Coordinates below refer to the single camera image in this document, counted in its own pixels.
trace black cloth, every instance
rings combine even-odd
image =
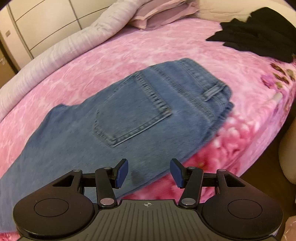
[[[291,63],[296,53],[296,28],[278,12],[260,8],[251,13],[246,22],[234,18],[220,23],[222,31],[207,41],[225,42],[223,45],[239,51],[251,51]]]

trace pink pillow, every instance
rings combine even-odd
[[[130,24],[141,29],[151,29],[169,24],[197,11],[195,2],[187,4],[183,0],[152,0],[136,12]]]

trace metal screw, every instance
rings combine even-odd
[[[101,199],[100,203],[102,205],[111,205],[111,204],[114,203],[114,199],[113,198],[109,198],[109,197],[103,198],[103,199]]]
[[[181,203],[183,203],[186,206],[190,206],[190,205],[195,204],[196,201],[193,198],[187,197],[187,198],[183,198],[182,201],[181,201]]]

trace folded blue jeans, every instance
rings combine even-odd
[[[15,230],[14,205],[73,169],[129,173],[117,198],[148,185],[208,142],[233,108],[230,88],[191,59],[135,72],[79,105],[54,107],[0,179],[0,232]],[[85,195],[96,202],[95,188]]]

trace pink blanket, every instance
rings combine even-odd
[[[183,19],[152,31],[126,27],[51,74],[0,123],[0,178],[54,106],[79,104],[137,70],[185,57],[228,84],[235,105],[216,136],[185,166],[198,166],[205,172],[225,168],[236,175],[244,173],[287,117],[295,95],[296,61],[280,63],[205,41],[218,30],[219,23],[200,19]],[[128,198],[178,200],[181,193],[168,174]],[[204,188],[202,201],[212,194],[211,188]],[[2,234],[0,240],[17,237]]]

